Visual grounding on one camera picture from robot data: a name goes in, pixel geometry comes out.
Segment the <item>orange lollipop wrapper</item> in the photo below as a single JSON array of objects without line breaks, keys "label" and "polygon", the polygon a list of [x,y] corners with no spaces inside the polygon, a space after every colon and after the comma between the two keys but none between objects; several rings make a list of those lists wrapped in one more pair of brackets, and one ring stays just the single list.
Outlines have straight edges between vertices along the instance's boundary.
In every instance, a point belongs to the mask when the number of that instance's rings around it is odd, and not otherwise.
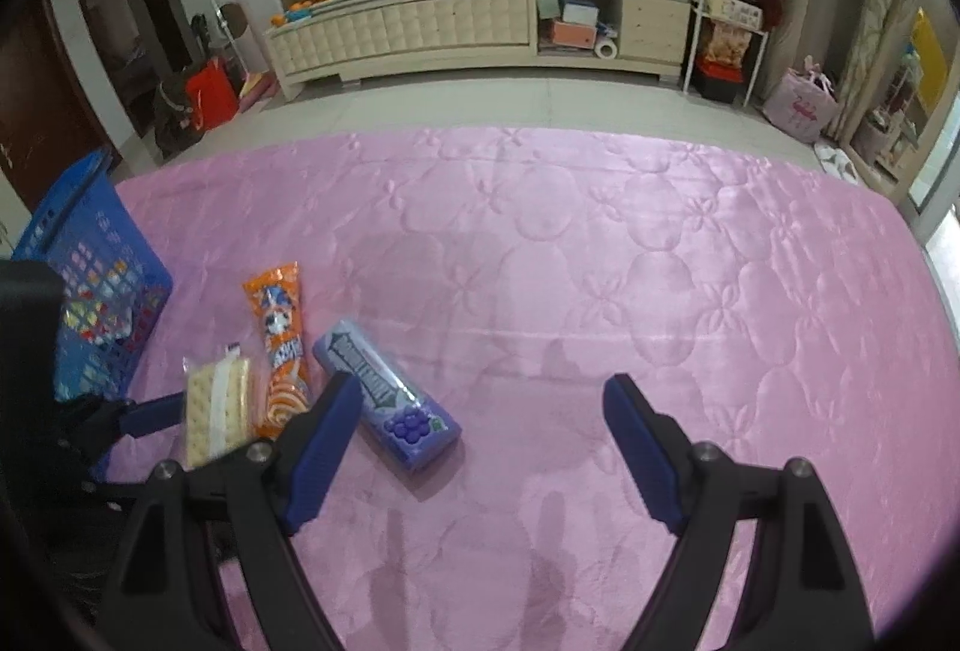
[{"label": "orange lollipop wrapper", "polygon": [[243,288],[253,314],[263,326],[263,344],[270,360],[270,385],[257,433],[275,438],[287,421],[309,407],[299,267],[286,264],[268,269],[245,282]]}]

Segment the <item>screw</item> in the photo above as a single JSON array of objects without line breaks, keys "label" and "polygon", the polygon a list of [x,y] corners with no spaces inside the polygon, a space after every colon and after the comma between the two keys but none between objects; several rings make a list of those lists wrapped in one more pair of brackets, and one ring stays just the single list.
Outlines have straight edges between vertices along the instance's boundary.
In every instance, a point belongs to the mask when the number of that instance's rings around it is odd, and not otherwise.
[{"label": "screw", "polygon": [[270,443],[264,443],[263,440],[261,440],[247,448],[247,458],[255,464],[263,464],[270,458],[270,454],[273,451],[274,449]]},{"label": "screw", "polygon": [[164,459],[162,462],[157,464],[154,467],[154,477],[158,480],[169,480],[179,469],[179,464],[177,464],[173,459]]},{"label": "screw", "polygon": [[698,462],[715,462],[720,458],[720,448],[713,443],[696,443],[693,446],[693,457]]},{"label": "screw", "polygon": [[808,478],[813,474],[813,464],[800,456],[788,461],[786,466],[798,478]]}]

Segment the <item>patterned curtain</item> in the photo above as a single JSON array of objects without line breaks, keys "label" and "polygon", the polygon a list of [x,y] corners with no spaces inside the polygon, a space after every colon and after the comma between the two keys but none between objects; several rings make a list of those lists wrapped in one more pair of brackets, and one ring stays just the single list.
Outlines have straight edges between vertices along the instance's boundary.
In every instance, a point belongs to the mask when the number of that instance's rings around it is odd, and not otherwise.
[{"label": "patterned curtain", "polygon": [[840,111],[830,123],[827,136],[840,143],[850,141],[863,116],[872,108],[880,82],[891,76],[893,65],[904,53],[918,8],[918,0],[864,0],[840,77]]}]

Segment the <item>pink bedspread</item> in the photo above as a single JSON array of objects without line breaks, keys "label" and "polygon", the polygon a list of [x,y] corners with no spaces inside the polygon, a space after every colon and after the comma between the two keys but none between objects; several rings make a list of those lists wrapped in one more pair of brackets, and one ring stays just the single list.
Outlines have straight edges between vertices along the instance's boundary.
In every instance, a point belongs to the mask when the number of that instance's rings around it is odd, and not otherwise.
[{"label": "pink bedspread", "polygon": [[[813,459],[880,625],[957,520],[957,351],[920,250],[868,191],[708,146],[460,128],[225,155],[120,192],[175,281],[134,398],[179,390],[184,355],[256,344],[240,284],[296,260],[307,339],[354,317],[464,427],[416,481],[354,437],[296,535],[347,649],[619,648],[672,539],[604,426],[615,371],[693,440]],[[174,438],[118,445],[113,476],[142,478]],[[238,568],[224,580],[262,648]]]}]

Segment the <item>pink box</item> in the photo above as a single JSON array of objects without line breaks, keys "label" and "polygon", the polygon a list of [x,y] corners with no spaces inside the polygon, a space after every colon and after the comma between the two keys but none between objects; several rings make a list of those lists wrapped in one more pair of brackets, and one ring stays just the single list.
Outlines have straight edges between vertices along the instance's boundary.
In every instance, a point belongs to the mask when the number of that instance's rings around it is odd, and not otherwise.
[{"label": "pink box", "polygon": [[597,39],[597,29],[594,26],[581,26],[578,23],[564,23],[553,21],[551,41],[564,47],[579,47],[583,50],[592,50]]}]

